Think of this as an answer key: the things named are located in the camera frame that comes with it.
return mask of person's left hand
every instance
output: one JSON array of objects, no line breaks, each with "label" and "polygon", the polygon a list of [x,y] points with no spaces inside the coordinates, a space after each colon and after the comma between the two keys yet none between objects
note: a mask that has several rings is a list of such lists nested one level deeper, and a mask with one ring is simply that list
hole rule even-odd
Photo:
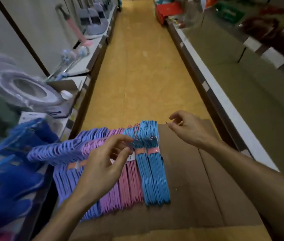
[{"label": "person's left hand", "polygon": [[113,135],[104,145],[92,150],[72,197],[90,207],[107,194],[121,176],[123,166],[132,154],[124,142],[132,142],[127,135]]}]

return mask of wooden floor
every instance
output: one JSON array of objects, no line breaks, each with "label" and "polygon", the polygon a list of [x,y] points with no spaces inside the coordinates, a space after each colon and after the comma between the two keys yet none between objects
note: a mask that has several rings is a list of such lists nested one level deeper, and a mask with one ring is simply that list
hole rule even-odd
[{"label": "wooden floor", "polygon": [[82,130],[126,127],[141,120],[164,123],[178,109],[210,119],[153,7],[152,0],[123,2]]}]

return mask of hand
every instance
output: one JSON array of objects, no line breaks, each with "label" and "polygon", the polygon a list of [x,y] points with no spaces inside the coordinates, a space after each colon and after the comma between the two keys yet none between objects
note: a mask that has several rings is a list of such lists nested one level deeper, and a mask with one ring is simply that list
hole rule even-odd
[{"label": "hand", "polygon": [[203,149],[217,141],[204,129],[201,119],[192,113],[179,110],[172,113],[169,119],[174,119],[169,123],[169,128],[190,145]]},{"label": "hand", "polygon": [[127,135],[113,135],[104,145],[92,150],[84,171],[72,194],[86,208],[107,194],[121,176],[123,166],[132,154],[124,142],[132,142]]}]

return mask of open cardboard box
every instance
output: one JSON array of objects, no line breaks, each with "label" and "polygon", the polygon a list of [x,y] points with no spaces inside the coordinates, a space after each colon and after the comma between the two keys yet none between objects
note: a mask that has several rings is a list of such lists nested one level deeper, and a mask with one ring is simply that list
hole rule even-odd
[{"label": "open cardboard box", "polygon": [[60,93],[62,90],[66,90],[70,92],[73,97],[67,101],[64,101],[60,105],[48,107],[45,112],[54,118],[68,117],[72,112],[73,105],[75,104],[79,95],[79,90],[75,82],[73,80],[61,80],[47,82],[47,84],[55,89],[58,93]]},{"label": "open cardboard box", "polygon": [[[203,124],[217,137],[209,120],[203,120]],[[264,229],[253,204],[211,155],[183,142],[167,124],[159,124],[158,128],[171,203],[161,207],[135,204],[129,210],[83,221],[70,240],[111,240],[122,236],[135,237],[125,240],[140,240],[154,230],[189,228]]]}]

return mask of forearm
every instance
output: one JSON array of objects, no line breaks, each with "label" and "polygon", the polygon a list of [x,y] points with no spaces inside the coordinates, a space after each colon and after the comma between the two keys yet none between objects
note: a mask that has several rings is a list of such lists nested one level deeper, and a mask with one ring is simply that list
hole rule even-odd
[{"label": "forearm", "polygon": [[57,214],[40,231],[33,241],[67,241],[73,230],[91,205],[85,206],[84,202],[71,195],[60,206]]},{"label": "forearm", "polygon": [[284,175],[223,142],[209,143],[204,150],[231,175],[272,227],[284,235]]}]

